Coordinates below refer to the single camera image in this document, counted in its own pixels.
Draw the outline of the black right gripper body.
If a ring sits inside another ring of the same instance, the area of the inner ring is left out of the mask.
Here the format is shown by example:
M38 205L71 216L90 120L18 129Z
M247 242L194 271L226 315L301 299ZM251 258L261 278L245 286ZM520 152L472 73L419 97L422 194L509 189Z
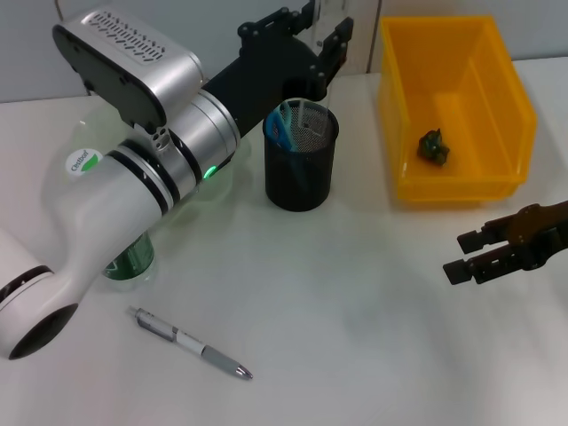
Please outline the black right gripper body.
M520 209L508 226L508 243L524 271L542 267L567 249L567 202Z

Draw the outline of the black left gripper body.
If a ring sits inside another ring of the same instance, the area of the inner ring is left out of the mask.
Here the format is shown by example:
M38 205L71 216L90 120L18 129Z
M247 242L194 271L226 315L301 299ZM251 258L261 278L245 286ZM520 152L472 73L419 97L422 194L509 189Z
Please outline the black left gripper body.
M315 54L289 32L263 30L243 39L239 57L206 83L241 136L281 102L322 100L332 79L332 53Z

